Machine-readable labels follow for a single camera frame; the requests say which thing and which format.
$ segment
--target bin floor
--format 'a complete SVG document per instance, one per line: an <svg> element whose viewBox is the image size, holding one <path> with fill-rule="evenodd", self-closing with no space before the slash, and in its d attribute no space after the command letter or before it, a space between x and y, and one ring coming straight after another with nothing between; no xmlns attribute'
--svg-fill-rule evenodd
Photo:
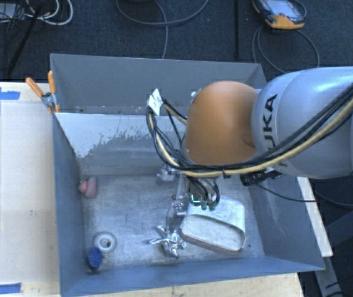
<svg viewBox="0 0 353 297"><path fill-rule="evenodd" d="M165 226L178 183L178 178L158 183L155 174L97 176L97 197L87 199L82 195L85 245L87 249L93 246L94 237L100 232L110 232L116 237L117 246L104 254L102 269L264 255L249 188L238 177L216 182L221 196L238 200L245 206L246 242L241 252L219 253L186 242L184 249L177 250L179 258L175 259L165 254L162 245L149 244L149 240L161 237L157 226Z"/></svg>

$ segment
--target gray bin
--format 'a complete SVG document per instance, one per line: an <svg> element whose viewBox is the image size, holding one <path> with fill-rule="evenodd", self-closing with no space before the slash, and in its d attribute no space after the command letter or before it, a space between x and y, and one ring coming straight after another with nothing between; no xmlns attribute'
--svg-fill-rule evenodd
<svg viewBox="0 0 353 297"><path fill-rule="evenodd" d="M145 132L148 96L158 88L187 114L191 93L216 80L263 88L261 65L52 54L50 66L61 106L61 113L53 115L53 140L62 296L324 269L306 204L244 187L238 177L220 179L219 188L245 206L242 252L220 253L187 243L175 259L161 245L148 244L158 237L155 227L164 225L177 187L175 181L156 182L162 162ZM131 126L124 124L125 131L118 132L125 122ZM87 140L106 133L112 134L87 148ZM77 152L83 148L89 152ZM86 199L77 185L91 175L98 178L98 195ZM302 199L295 177L268 179L263 185ZM101 231L114 234L117 247L92 273L86 253Z"/></svg>

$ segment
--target orange clip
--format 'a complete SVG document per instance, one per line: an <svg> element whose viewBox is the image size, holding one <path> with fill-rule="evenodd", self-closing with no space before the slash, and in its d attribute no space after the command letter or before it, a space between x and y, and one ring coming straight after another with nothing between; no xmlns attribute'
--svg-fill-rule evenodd
<svg viewBox="0 0 353 297"><path fill-rule="evenodd" d="M51 93L55 93L56 91L56 86L55 86L55 80L54 80L54 74L53 71L49 71L48 72L48 84L50 86L50 92ZM59 112L60 111L60 107L59 107L59 103L55 106L55 112Z"/></svg>
<svg viewBox="0 0 353 297"><path fill-rule="evenodd" d="M31 89L35 92L35 94L37 94L39 98L43 97L44 93L42 89L40 89L38 84L32 78L27 77L25 79L25 82L29 85L29 87L31 87ZM48 112L53 113L53 109L51 109L51 107L48 107L47 110Z"/></svg>

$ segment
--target blue bottle cap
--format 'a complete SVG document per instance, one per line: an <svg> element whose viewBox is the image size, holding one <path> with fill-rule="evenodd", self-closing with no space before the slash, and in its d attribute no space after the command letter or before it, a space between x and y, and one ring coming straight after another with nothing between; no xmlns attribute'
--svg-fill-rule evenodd
<svg viewBox="0 0 353 297"><path fill-rule="evenodd" d="M92 272L96 272L102 264L103 255L101 250L93 246L88 250L87 254L87 266Z"/></svg>

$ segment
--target pink object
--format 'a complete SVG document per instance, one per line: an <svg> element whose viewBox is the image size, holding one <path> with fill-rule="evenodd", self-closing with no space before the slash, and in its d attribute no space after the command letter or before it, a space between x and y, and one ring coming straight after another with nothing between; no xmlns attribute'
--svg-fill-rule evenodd
<svg viewBox="0 0 353 297"><path fill-rule="evenodd" d="M96 197L96 177L95 176L91 176L88 179L88 186L85 192L85 197L91 198L91 199Z"/></svg>
<svg viewBox="0 0 353 297"><path fill-rule="evenodd" d="M88 187L88 182L87 181L82 181L79 186L78 186L78 190L84 194L87 191L87 187Z"/></svg>

